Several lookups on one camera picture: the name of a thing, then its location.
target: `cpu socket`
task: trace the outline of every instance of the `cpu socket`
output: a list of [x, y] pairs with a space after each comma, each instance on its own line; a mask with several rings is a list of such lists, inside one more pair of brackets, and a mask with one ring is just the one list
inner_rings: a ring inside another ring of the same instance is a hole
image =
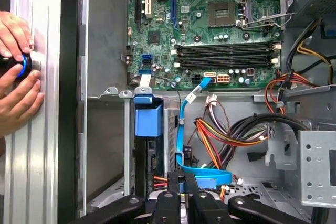
[[209, 27], [235, 25], [235, 6], [234, 1], [209, 2]]

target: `blue ring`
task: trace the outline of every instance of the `blue ring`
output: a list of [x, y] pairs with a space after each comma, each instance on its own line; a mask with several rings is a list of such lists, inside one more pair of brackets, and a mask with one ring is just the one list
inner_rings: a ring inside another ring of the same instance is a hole
[[23, 54], [23, 69], [22, 69], [22, 71], [19, 73], [18, 77], [21, 77], [21, 76], [25, 73], [26, 68], [27, 68], [27, 65], [28, 65], [27, 57]]

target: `white connector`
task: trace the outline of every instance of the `white connector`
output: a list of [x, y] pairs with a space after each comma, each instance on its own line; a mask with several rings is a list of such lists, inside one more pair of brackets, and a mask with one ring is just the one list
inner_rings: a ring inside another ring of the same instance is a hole
[[217, 101], [217, 96], [215, 94], [208, 95], [206, 97], [204, 107], [207, 107], [209, 105], [209, 103], [211, 103], [211, 105], [213, 105], [213, 106], [216, 106], [217, 103], [215, 101]]
[[242, 186], [243, 183], [244, 183], [244, 180], [242, 178], [239, 178], [238, 181], [237, 181], [237, 185]]

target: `hand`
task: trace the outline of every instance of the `hand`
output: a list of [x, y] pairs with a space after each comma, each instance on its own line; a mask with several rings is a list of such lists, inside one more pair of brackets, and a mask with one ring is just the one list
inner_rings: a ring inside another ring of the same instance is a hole
[[43, 103], [40, 93], [40, 72], [33, 70], [9, 95], [6, 90], [13, 85], [22, 70], [15, 65], [0, 78], [0, 137], [18, 130], [31, 119]]
[[28, 23], [9, 12], [0, 12], [0, 55], [23, 61], [22, 52], [29, 54], [33, 45]]

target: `chip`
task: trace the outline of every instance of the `chip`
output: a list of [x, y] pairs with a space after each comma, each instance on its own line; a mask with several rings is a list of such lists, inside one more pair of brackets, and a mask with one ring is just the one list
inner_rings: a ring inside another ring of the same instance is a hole
[[160, 31], [149, 31], [148, 32], [148, 44], [160, 44], [161, 33]]
[[235, 25], [235, 2], [209, 2], [209, 27], [223, 27]]

